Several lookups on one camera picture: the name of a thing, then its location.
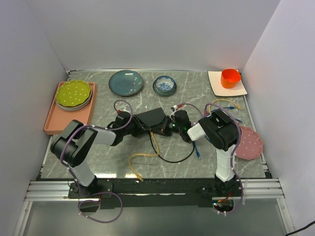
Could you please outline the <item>black network switch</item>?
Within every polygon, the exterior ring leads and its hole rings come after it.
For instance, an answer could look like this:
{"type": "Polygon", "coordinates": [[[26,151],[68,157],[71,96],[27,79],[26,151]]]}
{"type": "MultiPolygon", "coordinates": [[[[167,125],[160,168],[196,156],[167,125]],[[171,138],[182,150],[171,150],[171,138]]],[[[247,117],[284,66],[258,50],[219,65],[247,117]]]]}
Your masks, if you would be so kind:
{"type": "Polygon", "coordinates": [[[143,121],[149,128],[152,128],[156,125],[162,123],[165,113],[162,108],[156,108],[150,111],[146,111],[136,116],[143,121]]]}

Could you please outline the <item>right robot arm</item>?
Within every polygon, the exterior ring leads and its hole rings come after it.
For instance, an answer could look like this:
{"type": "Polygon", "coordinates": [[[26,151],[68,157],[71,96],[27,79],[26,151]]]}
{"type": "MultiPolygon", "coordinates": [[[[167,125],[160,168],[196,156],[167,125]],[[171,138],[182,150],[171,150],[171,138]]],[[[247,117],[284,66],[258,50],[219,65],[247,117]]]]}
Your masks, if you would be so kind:
{"type": "Polygon", "coordinates": [[[152,110],[149,126],[155,132],[166,136],[170,136],[173,132],[179,133],[186,143],[195,142],[204,137],[208,138],[217,152],[216,177],[220,181],[216,182],[215,190],[221,196],[226,196],[232,191],[230,180],[235,176],[232,161],[241,132],[237,122],[224,111],[215,110],[193,125],[184,110],[167,116],[162,108],[158,108],[152,110]]]}

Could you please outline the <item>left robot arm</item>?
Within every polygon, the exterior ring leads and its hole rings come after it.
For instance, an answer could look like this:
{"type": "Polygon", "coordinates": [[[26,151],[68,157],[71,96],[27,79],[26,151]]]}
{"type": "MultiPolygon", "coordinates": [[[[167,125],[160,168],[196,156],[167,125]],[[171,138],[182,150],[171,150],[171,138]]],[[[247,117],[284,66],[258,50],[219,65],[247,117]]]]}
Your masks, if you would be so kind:
{"type": "Polygon", "coordinates": [[[116,146],[123,137],[138,137],[151,130],[136,115],[119,112],[106,127],[84,125],[78,120],[68,126],[52,142],[50,151],[60,160],[73,176],[80,192],[87,198],[100,192],[97,177],[89,168],[86,157],[93,143],[116,146]]]}

